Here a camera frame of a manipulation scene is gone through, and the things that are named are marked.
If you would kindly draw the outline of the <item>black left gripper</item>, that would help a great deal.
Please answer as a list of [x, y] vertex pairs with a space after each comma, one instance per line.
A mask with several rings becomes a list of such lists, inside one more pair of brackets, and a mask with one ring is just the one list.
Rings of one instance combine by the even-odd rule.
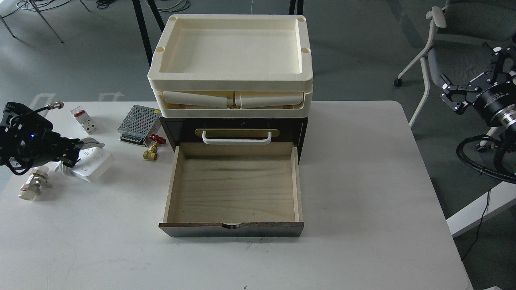
[[92, 137], [69, 139], [53, 132], [52, 123], [39, 112], [61, 108], [61, 101], [37, 110], [13, 101], [6, 103], [1, 121], [1, 165], [16, 176], [50, 161], [73, 168], [79, 161], [80, 150], [105, 147]]

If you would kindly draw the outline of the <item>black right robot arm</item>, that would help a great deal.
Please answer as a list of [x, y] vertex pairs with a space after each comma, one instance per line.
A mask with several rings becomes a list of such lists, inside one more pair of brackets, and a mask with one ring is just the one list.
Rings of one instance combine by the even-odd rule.
[[[487, 134], [464, 139], [457, 146], [456, 154], [459, 160], [481, 174], [514, 184], [515, 173], [505, 169], [502, 160], [506, 153], [515, 152], [516, 87], [514, 77], [503, 71], [505, 60], [515, 59], [515, 47], [491, 48], [487, 43], [483, 43], [482, 46], [491, 55], [488, 70], [472, 79], [467, 85], [454, 85], [445, 74], [441, 74], [444, 85], [440, 98], [457, 114], [463, 114], [467, 107], [472, 106], [489, 127], [505, 127], [506, 130], [500, 135], [500, 140]], [[495, 144], [496, 152], [493, 158], [495, 170], [475, 163], [463, 152], [463, 147], [467, 143], [478, 140]]]

